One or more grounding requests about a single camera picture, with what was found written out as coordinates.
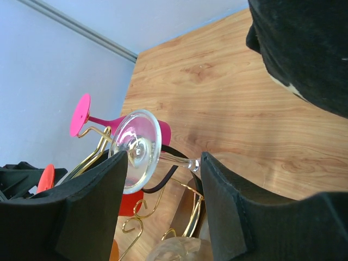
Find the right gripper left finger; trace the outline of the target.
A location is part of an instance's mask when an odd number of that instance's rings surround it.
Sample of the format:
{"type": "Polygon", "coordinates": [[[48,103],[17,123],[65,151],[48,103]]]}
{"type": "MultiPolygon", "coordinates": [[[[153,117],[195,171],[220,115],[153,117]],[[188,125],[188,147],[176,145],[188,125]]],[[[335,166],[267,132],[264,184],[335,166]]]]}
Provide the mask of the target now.
{"type": "Polygon", "coordinates": [[[1,260],[108,260],[128,158],[119,152],[31,198],[1,203],[1,260]]]}

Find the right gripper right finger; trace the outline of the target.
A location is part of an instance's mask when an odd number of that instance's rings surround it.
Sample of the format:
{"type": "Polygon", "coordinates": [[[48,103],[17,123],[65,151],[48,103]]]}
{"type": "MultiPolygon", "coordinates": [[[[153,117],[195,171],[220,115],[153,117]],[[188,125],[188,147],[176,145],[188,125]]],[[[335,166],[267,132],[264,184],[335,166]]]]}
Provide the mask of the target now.
{"type": "Polygon", "coordinates": [[[295,201],[201,155],[214,260],[347,260],[347,193],[295,201]]]}

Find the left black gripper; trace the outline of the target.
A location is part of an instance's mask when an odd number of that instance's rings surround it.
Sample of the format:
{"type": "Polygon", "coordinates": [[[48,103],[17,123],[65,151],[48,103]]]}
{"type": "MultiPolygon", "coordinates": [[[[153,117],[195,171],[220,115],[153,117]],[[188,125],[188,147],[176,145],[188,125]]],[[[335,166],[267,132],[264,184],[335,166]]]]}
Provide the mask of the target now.
{"type": "Polygon", "coordinates": [[[65,174],[65,168],[55,168],[52,164],[43,169],[26,161],[6,164],[1,167],[1,201],[46,197],[65,174]]]}

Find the clear wine glass front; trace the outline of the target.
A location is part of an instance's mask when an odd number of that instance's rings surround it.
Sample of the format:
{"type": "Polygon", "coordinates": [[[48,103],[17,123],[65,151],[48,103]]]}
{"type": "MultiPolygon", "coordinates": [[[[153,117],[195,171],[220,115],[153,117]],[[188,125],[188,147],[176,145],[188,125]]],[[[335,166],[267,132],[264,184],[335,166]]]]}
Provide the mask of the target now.
{"type": "Polygon", "coordinates": [[[208,240],[189,237],[172,237],[161,241],[146,257],[146,260],[214,260],[208,240]]]}

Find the clear wine glass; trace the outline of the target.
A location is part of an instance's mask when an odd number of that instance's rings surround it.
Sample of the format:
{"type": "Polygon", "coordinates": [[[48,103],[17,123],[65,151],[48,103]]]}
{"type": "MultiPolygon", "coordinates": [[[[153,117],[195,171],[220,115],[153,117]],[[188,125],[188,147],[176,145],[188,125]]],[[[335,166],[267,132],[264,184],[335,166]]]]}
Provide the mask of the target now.
{"type": "Polygon", "coordinates": [[[108,157],[127,152],[128,169],[124,194],[140,191],[151,179],[158,162],[183,167],[192,173],[200,169],[199,159],[189,159],[176,149],[162,143],[159,121],[148,110],[140,109],[128,114],[109,139],[108,157]]]}
{"type": "Polygon", "coordinates": [[[146,257],[146,260],[214,260],[208,240],[189,237],[172,237],[161,241],[146,257]]]}

